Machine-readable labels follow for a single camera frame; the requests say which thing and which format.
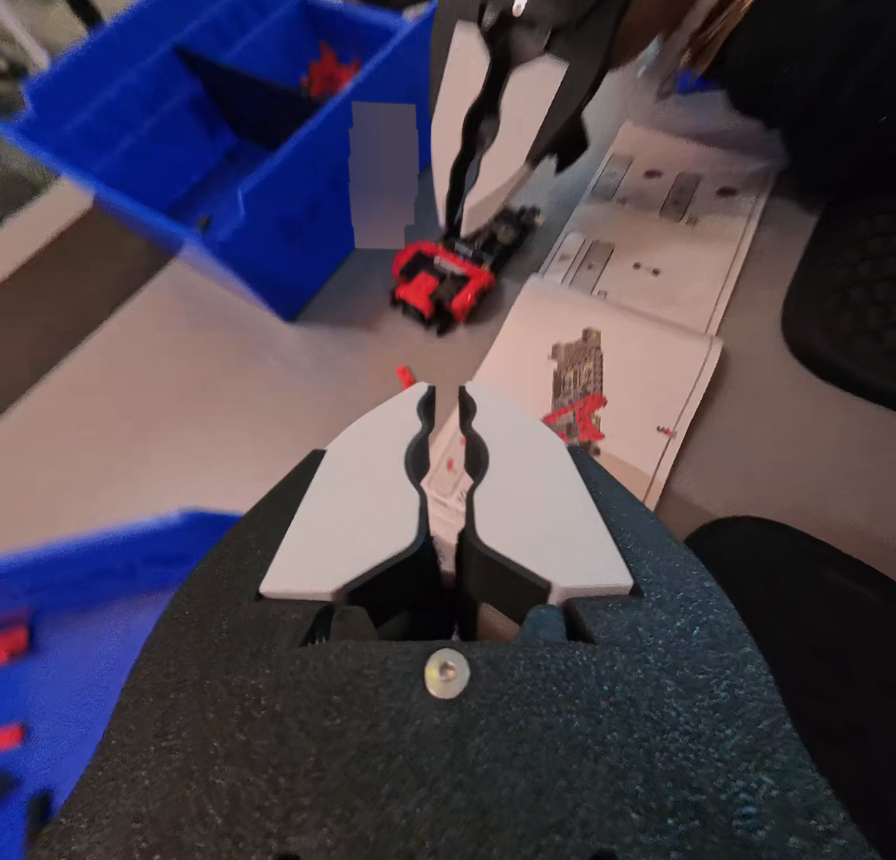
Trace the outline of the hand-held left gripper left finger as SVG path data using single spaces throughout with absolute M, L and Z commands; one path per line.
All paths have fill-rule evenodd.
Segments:
M 429 534 L 435 386 L 418 383 L 358 418 L 323 452 L 260 584 L 268 599 L 331 600 Z

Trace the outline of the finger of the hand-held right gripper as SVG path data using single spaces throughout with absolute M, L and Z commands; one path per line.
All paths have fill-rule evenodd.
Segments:
M 560 58 L 535 58 L 511 71 L 500 97 L 497 135 L 464 198 L 463 238 L 486 227 L 531 177 L 529 157 L 567 69 Z
M 476 212 L 488 190 L 495 110 L 488 97 L 490 52 L 476 23 L 457 21 L 435 100 L 431 170 L 442 231 L 471 236 L 488 215 Z

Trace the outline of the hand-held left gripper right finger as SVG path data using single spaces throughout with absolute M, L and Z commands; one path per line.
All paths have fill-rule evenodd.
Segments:
M 487 606 L 522 625 L 531 609 L 631 594 L 633 575 L 570 448 L 484 384 L 459 388 L 470 479 L 455 553 L 459 624 Z

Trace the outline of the red and black lego car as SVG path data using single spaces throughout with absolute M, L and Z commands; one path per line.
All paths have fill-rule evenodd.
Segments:
M 536 206 L 508 208 L 473 237 L 405 246 L 393 260 L 390 305 L 438 335 L 465 325 L 542 222 Z

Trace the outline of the pile of red lego pieces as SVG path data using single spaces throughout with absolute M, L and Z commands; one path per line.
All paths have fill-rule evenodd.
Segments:
M 318 57 L 308 64 L 301 77 L 300 90 L 305 98 L 323 104 L 338 96 L 361 70 L 360 58 L 342 59 L 324 40 L 319 41 Z

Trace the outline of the lego instruction booklet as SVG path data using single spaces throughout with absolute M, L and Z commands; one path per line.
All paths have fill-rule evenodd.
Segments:
M 472 382 L 655 510 L 721 349 L 715 337 L 532 276 Z

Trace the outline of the white instruction sheet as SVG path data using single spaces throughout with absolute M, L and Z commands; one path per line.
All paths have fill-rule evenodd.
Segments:
M 776 175 L 770 160 L 625 122 L 539 275 L 715 336 Z

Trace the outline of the blue plastic bin with divider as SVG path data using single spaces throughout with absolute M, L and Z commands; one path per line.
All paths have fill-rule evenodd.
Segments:
M 138 234 L 218 261 L 289 320 L 355 248 L 353 103 L 397 105 L 428 166 L 434 9 L 140 0 L 28 81 L 2 135 Z M 321 40 L 362 61 L 323 104 L 300 90 Z

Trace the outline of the person's dark clothing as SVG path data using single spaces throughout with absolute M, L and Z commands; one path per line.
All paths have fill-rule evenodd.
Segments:
M 755 0 L 711 75 L 806 188 L 894 185 L 895 0 Z

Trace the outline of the black mesh office chair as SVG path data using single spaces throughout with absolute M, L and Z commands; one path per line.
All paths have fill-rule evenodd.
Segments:
M 780 323 L 791 355 L 814 376 L 895 409 L 893 187 L 844 191 L 824 207 Z

